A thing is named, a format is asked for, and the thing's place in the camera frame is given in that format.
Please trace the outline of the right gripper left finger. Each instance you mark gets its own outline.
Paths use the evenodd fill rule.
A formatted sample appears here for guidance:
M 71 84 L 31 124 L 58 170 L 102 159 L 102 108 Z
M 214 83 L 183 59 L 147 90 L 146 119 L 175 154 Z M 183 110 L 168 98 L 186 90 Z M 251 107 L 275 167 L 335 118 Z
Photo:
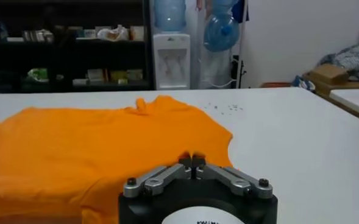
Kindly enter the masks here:
M 159 195 L 174 180 L 191 178 L 192 159 L 189 153 L 180 156 L 178 163 L 158 166 L 140 177 L 128 178 L 123 186 L 123 196 L 136 198 L 141 194 Z

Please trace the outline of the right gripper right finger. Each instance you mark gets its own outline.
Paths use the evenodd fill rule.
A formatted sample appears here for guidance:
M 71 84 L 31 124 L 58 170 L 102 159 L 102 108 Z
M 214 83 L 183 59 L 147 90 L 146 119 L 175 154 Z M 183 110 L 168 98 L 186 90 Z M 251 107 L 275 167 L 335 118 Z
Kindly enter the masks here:
M 205 156 L 194 154 L 192 166 L 195 176 L 203 180 L 216 180 L 227 186 L 231 193 L 242 197 L 272 198 L 273 187 L 265 178 L 256 179 L 233 167 L 221 167 L 206 162 Z

